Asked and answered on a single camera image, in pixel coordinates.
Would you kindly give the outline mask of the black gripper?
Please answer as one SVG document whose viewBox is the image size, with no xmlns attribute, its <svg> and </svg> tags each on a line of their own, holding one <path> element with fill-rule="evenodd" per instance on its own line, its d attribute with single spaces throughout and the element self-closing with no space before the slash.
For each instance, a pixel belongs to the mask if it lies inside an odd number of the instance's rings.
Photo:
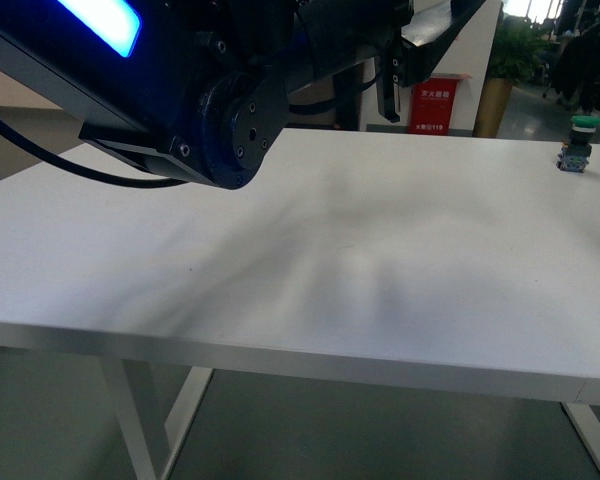
<svg viewBox="0 0 600 480">
<path fill-rule="evenodd" d="M 446 52 L 484 1 L 440 1 L 415 13 L 394 35 L 386 55 L 376 60 L 379 114 L 398 123 L 394 86 L 411 87 L 428 80 Z"/>
</svg>

